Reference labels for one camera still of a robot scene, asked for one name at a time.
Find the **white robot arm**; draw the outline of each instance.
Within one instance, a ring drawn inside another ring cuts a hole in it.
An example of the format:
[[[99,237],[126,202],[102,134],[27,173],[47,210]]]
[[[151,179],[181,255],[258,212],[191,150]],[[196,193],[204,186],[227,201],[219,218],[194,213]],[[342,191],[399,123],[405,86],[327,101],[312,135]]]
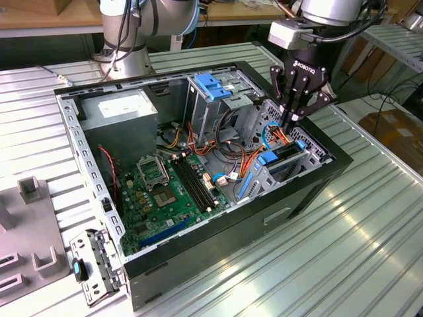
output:
[[[103,53],[95,57],[104,79],[121,79],[152,72],[145,39],[193,31],[198,0],[101,0]]]

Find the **blue pcie slot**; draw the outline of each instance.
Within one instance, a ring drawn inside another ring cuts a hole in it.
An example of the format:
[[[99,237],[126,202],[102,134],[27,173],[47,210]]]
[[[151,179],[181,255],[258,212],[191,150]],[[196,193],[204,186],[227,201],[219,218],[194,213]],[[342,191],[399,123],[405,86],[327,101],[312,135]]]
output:
[[[190,220],[190,217],[185,219],[183,222],[169,228],[166,229],[165,231],[162,231],[158,234],[155,234],[154,236],[150,236],[149,238],[146,238],[142,241],[138,242],[138,247],[142,248],[143,246],[149,246],[150,244],[154,244],[164,238],[167,238],[168,236],[171,236],[172,234],[182,230],[185,226],[186,223]]]

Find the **blue cable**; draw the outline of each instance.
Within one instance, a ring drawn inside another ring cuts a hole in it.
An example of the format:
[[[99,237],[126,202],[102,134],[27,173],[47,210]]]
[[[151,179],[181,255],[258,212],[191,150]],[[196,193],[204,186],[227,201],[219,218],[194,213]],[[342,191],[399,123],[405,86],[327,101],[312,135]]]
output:
[[[216,174],[211,180],[213,180],[213,183],[216,183],[216,180],[219,178],[219,177],[222,177],[222,176],[225,176],[224,175],[224,173],[218,173],[218,174]]]
[[[280,125],[279,125],[277,122],[275,122],[275,121],[269,122],[268,124],[266,124],[266,125],[264,126],[263,131],[262,131],[262,140],[263,140],[264,145],[265,145],[268,149],[270,149],[270,145],[269,145],[269,143],[268,143],[268,142],[267,142],[267,140],[266,140],[266,128],[267,128],[269,125],[276,125],[277,127],[280,127]]]
[[[186,47],[186,50],[187,50],[188,48],[190,48],[190,47],[192,46],[192,44],[194,44],[194,41],[196,40],[196,37],[197,37],[197,28],[195,28],[195,29],[194,29],[194,37],[192,38],[190,45],[188,45],[188,46]]]

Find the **table surface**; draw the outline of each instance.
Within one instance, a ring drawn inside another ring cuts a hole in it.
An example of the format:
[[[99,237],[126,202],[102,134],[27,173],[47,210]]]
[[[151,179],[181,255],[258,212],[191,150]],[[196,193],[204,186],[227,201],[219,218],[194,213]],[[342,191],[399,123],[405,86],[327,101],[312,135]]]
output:
[[[269,5],[252,9],[241,2],[212,3],[208,9],[208,20],[274,20],[281,14],[280,10]],[[205,21],[205,17],[200,15],[200,21]],[[96,0],[72,0],[56,17],[12,8],[0,13],[0,29],[3,30],[101,25],[101,12]]]
[[[151,54],[158,73],[236,60],[268,81],[279,63],[248,43]],[[51,68],[77,85],[101,78],[91,62]],[[30,175],[48,181],[70,261],[69,240],[97,222],[54,99],[59,87],[41,69],[0,72],[0,190]],[[0,316],[414,316],[423,305],[422,178],[335,107],[311,119],[354,161],[298,217],[136,312],[123,291],[88,308],[69,275]]]
[[[423,33],[417,34],[401,25],[388,24],[371,26],[362,36],[416,72],[423,72]]]

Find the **open computer tower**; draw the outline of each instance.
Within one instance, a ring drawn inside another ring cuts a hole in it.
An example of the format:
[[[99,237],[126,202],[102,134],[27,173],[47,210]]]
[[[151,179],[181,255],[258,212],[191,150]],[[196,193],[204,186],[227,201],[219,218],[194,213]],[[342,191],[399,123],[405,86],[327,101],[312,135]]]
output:
[[[245,62],[56,98],[98,220],[71,241],[90,306],[155,300],[300,214],[352,161],[307,118],[284,133]]]

